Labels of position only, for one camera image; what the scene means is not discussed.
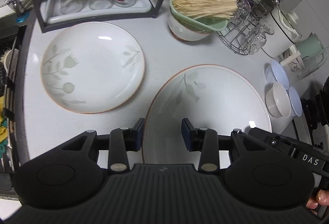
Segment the right hand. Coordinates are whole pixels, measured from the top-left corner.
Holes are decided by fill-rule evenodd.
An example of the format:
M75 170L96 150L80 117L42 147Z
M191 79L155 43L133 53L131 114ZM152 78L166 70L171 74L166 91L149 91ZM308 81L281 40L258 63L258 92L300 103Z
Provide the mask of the right hand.
M328 215L329 205L329 191L319 190L315 197L310 197L307 201L306 207L314 214L317 215L315 209L318 206L327 206L324 216Z

